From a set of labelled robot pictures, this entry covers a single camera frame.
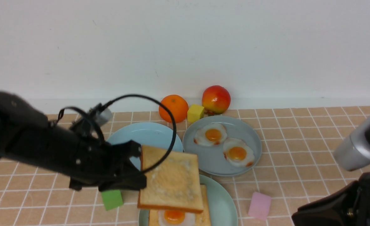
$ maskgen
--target toast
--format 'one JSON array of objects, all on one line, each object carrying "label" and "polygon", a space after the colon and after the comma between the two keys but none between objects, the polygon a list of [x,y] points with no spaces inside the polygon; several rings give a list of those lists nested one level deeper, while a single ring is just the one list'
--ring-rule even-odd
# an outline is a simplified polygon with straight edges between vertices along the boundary
[{"label": "toast", "polygon": [[[195,215],[195,226],[211,226],[210,214],[209,214],[209,203],[208,203],[208,193],[206,185],[200,186],[203,198],[203,213]],[[159,224],[159,211],[152,209],[149,212],[149,226],[161,226]]]},{"label": "toast", "polygon": [[[161,148],[143,145],[141,169],[152,166],[166,152]],[[147,187],[139,192],[139,209],[203,212],[197,155],[171,152],[164,162],[145,175]]]}]

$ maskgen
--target egg white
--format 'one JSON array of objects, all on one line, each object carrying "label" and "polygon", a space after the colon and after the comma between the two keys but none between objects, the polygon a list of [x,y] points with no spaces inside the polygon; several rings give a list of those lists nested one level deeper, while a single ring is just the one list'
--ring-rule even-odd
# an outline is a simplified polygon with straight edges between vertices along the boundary
[{"label": "egg white", "polygon": [[[218,141],[210,141],[206,137],[206,131],[210,129],[216,129],[221,132],[221,139]],[[211,147],[213,145],[220,144],[227,139],[227,129],[221,123],[211,123],[200,128],[196,131],[193,141],[201,146]]]},{"label": "egg white", "polygon": [[[247,156],[244,160],[233,160],[228,157],[228,152],[233,147],[241,147],[245,149],[245,151],[247,152]],[[235,167],[247,167],[247,165],[253,165],[253,162],[255,161],[253,150],[248,147],[243,140],[229,137],[224,141],[223,149],[225,159]]]},{"label": "egg white", "polygon": [[159,210],[159,225],[160,226],[195,226],[196,215],[194,213],[185,213],[185,219],[180,224],[170,224],[164,218],[164,210]]}]

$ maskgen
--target pink cube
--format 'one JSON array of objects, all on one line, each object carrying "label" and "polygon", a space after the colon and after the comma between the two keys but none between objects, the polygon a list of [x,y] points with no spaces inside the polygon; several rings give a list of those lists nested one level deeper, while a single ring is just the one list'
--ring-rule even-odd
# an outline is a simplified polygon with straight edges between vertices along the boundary
[{"label": "pink cube", "polygon": [[248,215],[259,220],[266,220],[270,210],[271,197],[254,192],[252,195],[251,205],[249,206]]}]

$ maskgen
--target white wall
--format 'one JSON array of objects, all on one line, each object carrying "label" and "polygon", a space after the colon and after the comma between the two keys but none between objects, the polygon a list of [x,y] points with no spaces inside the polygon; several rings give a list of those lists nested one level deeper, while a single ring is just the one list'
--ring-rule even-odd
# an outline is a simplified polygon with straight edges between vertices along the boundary
[{"label": "white wall", "polygon": [[0,89],[198,98],[213,84],[370,100],[370,0],[0,0]]}]

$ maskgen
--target apple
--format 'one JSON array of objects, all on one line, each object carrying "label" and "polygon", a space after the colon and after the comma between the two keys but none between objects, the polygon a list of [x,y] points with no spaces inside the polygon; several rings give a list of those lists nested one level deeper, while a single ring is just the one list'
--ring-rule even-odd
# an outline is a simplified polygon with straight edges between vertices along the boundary
[{"label": "apple", "polygon": [[222,86],[211,86],[203,92],[202,106],[207,114],[219,115],[224,113],[231,103],[231,96]]}]

